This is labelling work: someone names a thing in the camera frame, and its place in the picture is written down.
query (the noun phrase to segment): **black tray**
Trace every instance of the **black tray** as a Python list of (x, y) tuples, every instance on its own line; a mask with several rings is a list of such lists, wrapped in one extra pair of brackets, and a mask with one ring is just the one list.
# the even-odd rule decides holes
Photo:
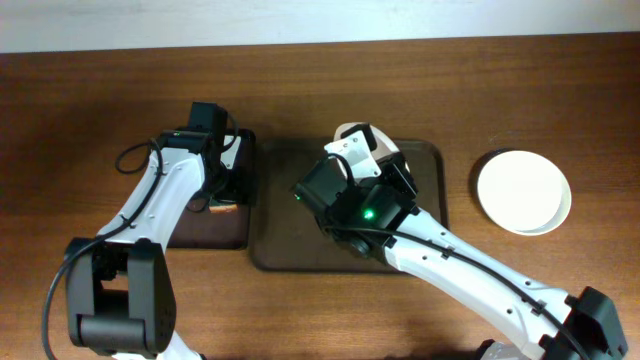
[[(251, 216), (249, 253), (268, 271), (398, 273), (373, 259), (336, 246), (313, 215), (295, 200), (291, 187), (324, 155), (326, 139), (273, 140), (257, 149), (258, 203)], [(417, 204), (448, 227), (444, 168), (438, 149), (423, 141), (396, 141), (418, 187)]]

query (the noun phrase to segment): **white wall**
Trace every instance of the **white wall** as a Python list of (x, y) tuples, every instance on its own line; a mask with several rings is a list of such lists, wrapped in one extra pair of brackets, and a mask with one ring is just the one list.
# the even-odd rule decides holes
[(640, 0), (0, 0), (0, 52), (640, 30)]

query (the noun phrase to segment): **green led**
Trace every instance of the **green led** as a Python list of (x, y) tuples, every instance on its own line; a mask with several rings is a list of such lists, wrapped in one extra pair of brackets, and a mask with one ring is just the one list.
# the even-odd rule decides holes
[(362, 217), (364, 217), (365, 220), (371, 220), (376, 216), (376, 213), (373, 212), (373, 210), (371, 209), (367, 209), (364, 211), (364, 213), (362, 214)]

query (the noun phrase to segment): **wooden table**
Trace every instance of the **wooden table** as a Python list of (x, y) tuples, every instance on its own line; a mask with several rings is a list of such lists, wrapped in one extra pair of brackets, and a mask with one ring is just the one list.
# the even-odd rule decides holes
[[(260, 139), (326, 136), (370, 121), (444, 156), (452, 229), (539, 280), (614, 299), (640, 346), (640, 34), (96, 51), (0, 56), (0, 359), (43, 358), (46, 290), (73, 236), (91, 236), (138, 181), (113, 169), (131, 144), (215, 101)], [(538, 237), (474, 205), (469, 172), (513, 147), (562, 169), (571, 214)], [(381, 359), (504, 339), (410, 277), (263, 273), (243, 251), (167, 253), (177, 330), (218, 358)], [(64, 291), (51, 339), (71, 345)]]

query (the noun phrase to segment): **white bowl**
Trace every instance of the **white bowl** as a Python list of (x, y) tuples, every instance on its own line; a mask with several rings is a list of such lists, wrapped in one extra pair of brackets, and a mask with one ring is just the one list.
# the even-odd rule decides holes
[(489, 218), (520, 235), (541, 235), (562, 224), (571, 209), (571, 189), (560, 169), (528, 151), (507, 151), (480, 171), (478, 199)]

